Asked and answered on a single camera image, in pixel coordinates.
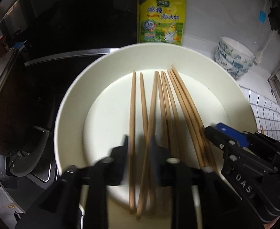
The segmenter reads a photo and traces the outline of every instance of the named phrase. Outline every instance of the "white wall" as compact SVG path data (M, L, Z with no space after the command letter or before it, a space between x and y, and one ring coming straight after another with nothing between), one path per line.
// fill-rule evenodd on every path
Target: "white wall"
M264 0L186 0L183 45L211 57L221 36L258 51L270 33L269 20L259 22ZM280 35L274 34L261 67L271 73L280 63Z

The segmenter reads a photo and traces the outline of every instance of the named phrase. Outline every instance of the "stacked bowl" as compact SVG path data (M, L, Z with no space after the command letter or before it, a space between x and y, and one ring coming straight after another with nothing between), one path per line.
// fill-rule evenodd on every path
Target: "stacked bowl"
M252 67L255 55L239 41L221 37L216 49L215 60L234 79L238 79Z

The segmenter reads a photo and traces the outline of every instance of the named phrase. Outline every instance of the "kitchen counter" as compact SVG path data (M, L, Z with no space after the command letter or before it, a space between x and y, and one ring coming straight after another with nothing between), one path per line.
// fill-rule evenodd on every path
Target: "kitchen counter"
M204 56L215 60L217 43L200 39L194 36L184 35L182 46L195 50L203 54ZM258 65L253 65L248 73L237 80L237 83L240 86L251 89L277 103L276 98L274 97L271 91L271 87L267 81L269 77L270 73L267 70L261 68Z

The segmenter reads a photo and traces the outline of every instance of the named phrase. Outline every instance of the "wooden chopstick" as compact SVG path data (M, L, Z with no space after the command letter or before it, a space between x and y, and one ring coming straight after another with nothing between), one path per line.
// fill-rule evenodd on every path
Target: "wooden chopstick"
M167 86L167 91L170 97L170 102L171 102L171 106L172 106L172 111L173 111L173 115L174 115L174 121L176 124L176 131L177 131L177 136L178 136L178 144L179 144L179 156L180 156L180 160L185 162L185 149L184 149L184 144L183 144L183 140L182 140L182 133L181 133L181 128L180 128L180 123L179 123L179 116L178 116L178 112L177 112L177 108L176 108L176 104L174 101L174 96L170 87L170 83L168 81L167 75L165 72L163 72L163 76L165 79L165 83Z
M188 129L189 129L189 133L191 135L191 139L192 139L192 142L193 142L193 145L194 145L194 149L195 149L195 153L196 153L196 157L197 157L197 160L198 160L199 167L202 168L205 165L204 165L204 160L203 160L203 157L202 157L201 149L200 149L200 146L199 146L199 143L198 143L198 140L197 140L194 128L192 126L190 117L188 115L188 112L187 112L187 109L185 107L185 104L184 104L184 102L182 100L182 97L181 97L181 95L179 93L177 84L175 83L175 80L174 80L174 77L173 77L174 73L172 72L172 70L168 70L168 74L169 74L169 77L171 79L172 85L174 87L175 93L177 95L177 98L178 98L180 107L182 109L183 115L185 117L185 121L187 123Z
M163 90L162 90L159 73L158 73L158 93L159 93L160 111L161 111L162 146L168 149L169 146L168 146L167 116L165 112L164 96L163 96Z
M147 108L146 108L146 99L145 99L145 90L144 90L144 80L143 74L140 72L140 90L141 90L141 107L142 107L142 120L143 120L143 135L144 142L146 142L147 137L147 128L148 128L148 118L147 118ZM156 208L156 187L155 182L152 180L151 175L149 174L149 195L152 213L155 213Z
M144 162L143 162L143 170L141 175L141 183L140 183L140 193L137 207L137 217L140 218L143 213L144 204L147 196L147 182L148 182L148 172L149 172L149 149L150 149L150 139L155 131L155 113L156 113L156 97L157 97L157 79L158 72L155 71L153 91L152 91L152 100L150 106L150 117L147 129L147 137L146 137L146 147L144 153Z
M175 150L171 109L170 109L169 97L168 97L168 92L167 92L167 85L165 84L165 77L164 77L163 72L161 72L161 81L162 81L163 97L164 97L164 103L165 103L165 113L167 116L169 148L171 150L172 157L178 157L178 154L176 154L176 150Z
M192 109L190 107L190 104L189 104L189 102L187 100L187 97L185 96L185 93L183 92L183 90L182 90L182 88L181 88L181 86L180 86L176 76L174 75L173 71L171 71L171 73L172 73L173 79L175 80L175 83L176 83L176 86L178 88L178 91L179 91L179 93L180 93L180 95L182 97L182 101L185 104L185 107L186 107L187 113L189 115L190 121L192 123L192 127L194 129L194 132L195 132L195 135L196 135L196 138L197 138L197 141L198 141L201 153L202 153L202 158L203 158L203 161L204 161L204 166L208 166L210 164L209 164L208 156L207 156L206 149L205 149L204 139L202 138L202 136L200 134L199 125L196 122L194 113L193 113L193 111L192 111Z
M129 212L136 211L136 187L135 187L135 107L136 107L136 72L133 72L130 96L129 117Z
M215 159L214 159L214 155L212 153L212 149L211 149L211 146L210 146L210 143L209 141L206 139L205 135L204 135L204 124L203 124L203 121L199 115L199 112L194 104L194 101L187 89L187 87L185 86L183 80L181 79L178 71L176 70L175 66L172 65L172 69L173 69L173 73L175 74L182 90L184 91L187 99L188 99L188 102L189 102L189 105L193 111L193 114L195 116L195 119L198 123L198 126L199 126L199 132L200 132L200 135L201 135L201 138L204 140L204 144L205 144L205 150L206 150L206 154L207 154L207 157L208 157L208 164L211 165L211 167L213 167L214 171L218 174L218 170L217 170L217 166L216 166L216 162L215 162Z

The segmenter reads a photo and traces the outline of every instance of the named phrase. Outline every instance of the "large white bowl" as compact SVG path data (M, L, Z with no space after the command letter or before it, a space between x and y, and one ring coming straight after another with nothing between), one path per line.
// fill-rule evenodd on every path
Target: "large white bowl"
M144 74L149 109L153 70L166 70L172 64L180 72L194 98L205 126L224 122L239 131L256 131L256 122L243 92L216 62L173 44L135 44L93 62L68 89L59 108L54 132L55 159L59 173L69 165L88 166L106 156L111 147L121 144L123 134L128 133L132 71L137 71L136 137L140 137L143 128L138 72ZM178 102L176 105L183 124L185 120ZM157 124L160 121L158 107L159 103L156 107ZM159 134L159 126L156 126L156 134ZM183 131L187 137L187 129L183 128ZM185 143L187 164L198 166L191 140L186 138ZM213 147L213 153L220 170L222 151ZM141 221L136 221L134 216L123 209L128 199L125 195L128 194L127 185L109 189L109 192L121 205L108 203L110 228L121 228L122 225L126 228L170 228L169 216L144 216Z

